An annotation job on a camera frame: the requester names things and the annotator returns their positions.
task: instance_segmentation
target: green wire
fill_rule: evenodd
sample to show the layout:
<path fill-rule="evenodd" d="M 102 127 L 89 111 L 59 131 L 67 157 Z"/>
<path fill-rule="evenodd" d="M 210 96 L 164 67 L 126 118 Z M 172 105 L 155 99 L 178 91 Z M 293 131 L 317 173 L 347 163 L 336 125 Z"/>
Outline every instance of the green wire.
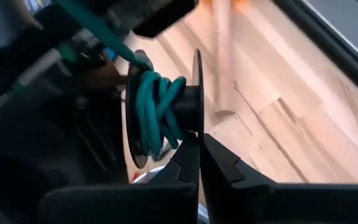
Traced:
<path fill-rule="evenodd" d="M 170 105 L 178 92 L 186 85 L 184 77 L 171 82 L 153 71 L 147 56 L 135 54 L 121 42 L 96 16 L 75 0 L 54 0 L 67 13 L 74 17 L 107 47 L 123 59 L 135 65 L 143 66 L 146 72 L 140 77 L 139 89 L 135 101 L 135 110 L 140 124 L 140 148 L 146 156 L 158 158 L 162 148 L 161 136 L 168 139 L 171 147 L 177 149 L 178 139 L 183 135 Z M 158 102 L 154 101 L 153 89 L 158 82 Z"/>

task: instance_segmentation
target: wooden floor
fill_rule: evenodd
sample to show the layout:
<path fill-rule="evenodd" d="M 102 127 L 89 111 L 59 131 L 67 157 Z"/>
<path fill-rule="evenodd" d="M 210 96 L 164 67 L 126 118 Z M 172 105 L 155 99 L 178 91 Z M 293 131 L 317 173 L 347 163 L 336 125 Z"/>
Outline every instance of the wooden floor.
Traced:
<path fill-rule="evenodd" d="M 358 183 L 358 89 L 269 0 L 236 1 L 232 9 L 236 114 L 213 115 L 211 6 L 195 11 L 155 40 L 130 35 L 155 70 L 191 78 L 201 50 L 206 132 L 277 182 Z M 118 60 L 127 73 L 127 63 Z M 137 171 L 126 150 L 129 176 Z M 144 170 L 159 166 L 150 163 Z"/>

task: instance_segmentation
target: teal wire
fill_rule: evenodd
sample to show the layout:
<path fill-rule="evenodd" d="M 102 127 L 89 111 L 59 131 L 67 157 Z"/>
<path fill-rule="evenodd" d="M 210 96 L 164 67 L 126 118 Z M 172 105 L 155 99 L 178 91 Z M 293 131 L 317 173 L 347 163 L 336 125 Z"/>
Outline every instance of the teal wire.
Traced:
<path fill-rule="evenodd" d="M 140 77 L 135 100 L 135 110 L 140 123 L 140 148 L 143 155 L 151 154 L 154 158 L 159 157 L 163 143 L 161 136 L 165 136 L 171 147 L 177 149 L 178 139 L 182 140 L 183 134 L 170 105 L 181 88 L 186 85 L 186 79 L 178 77 L 171 82 L 169 79 L 161 77 L 154 71 L 147 56 L 135 54 L 96 16 L 75 0 L 55 0 L 55 2 L 123 59 L 146 69 L 146 72 Z M 158 102 L 155 102 L 153 98 L 156 82 L 158 83 Z"/>

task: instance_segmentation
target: black machine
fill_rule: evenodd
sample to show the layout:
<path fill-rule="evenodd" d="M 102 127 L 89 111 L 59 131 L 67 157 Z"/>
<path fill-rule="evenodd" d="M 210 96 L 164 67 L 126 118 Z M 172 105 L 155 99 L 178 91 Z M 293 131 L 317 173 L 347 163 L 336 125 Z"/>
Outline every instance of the black machine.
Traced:
<path fill-rule="evenodd" d="M 116 10 L 127 9 L 125 1 L 118 2 Z M 165 6 L 151 14 L 145 13 L 150 12 L 147 9 L 133 9 L 134 14 L 147 18 L 129 30 L 147 37 L 196 6 L 196 1 L 185 0 L 133 2 Z M 126 32 L 122 27 L 117 30 L 121 35 Z M 139 153 L 139 122 L 134 114 L 134 96 L 143 71 L 130 65 L 125 99 L 129 147 L 138 167 L 147 162 Z M 44 94 L 37 87 L 32 87 L 38 91 L 30 98 L 31 89 L 23 90 L 0 110 L 0 127 L 8 130 L 3 135 L 18 141 L 30 142 L 29 136 L 35 139 L 29 147 L 9 152 L 5 151 L 7 144 L 15 141 L 5 138 L 7 143 L 0 142 L 0 223 L 197 223 L 200 171 L 211 223 L 358 223 L 358 185 L 278 184 L 204 133 L 199 50 L 195 50 L 191 85 L 172 104 L 185 137 L 171 161 L 147 184 L 128 184 L 122 151 L 122 99 L 115 86 L 58 96 Z M 41 150 L 43 144 L 48 150 Z"/>

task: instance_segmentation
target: black spool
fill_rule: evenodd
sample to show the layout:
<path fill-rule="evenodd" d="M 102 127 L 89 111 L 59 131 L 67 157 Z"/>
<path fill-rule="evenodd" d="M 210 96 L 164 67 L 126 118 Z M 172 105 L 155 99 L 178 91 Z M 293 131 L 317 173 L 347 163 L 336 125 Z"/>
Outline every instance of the black spool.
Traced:
<path fill-rule="evenodd" d="M 139 78 L 144 69 L 130 64 L 128 70 L 128 83 L 126 88 L 126 124 L 129 150 L 132 159 L 138 168 L 143 168 L 147 156 L 140 150 L 139 120 L 135 111 L 135 100 L 139 88 Z M 185 86 L 173 101 L 171 107 L 177 123 L 184 133 L 199 133 L 201 140 L 204 134 L 204 83 L 203 66 L 200 50 L 196 49 L 193 59 L 193 81 Z"/>

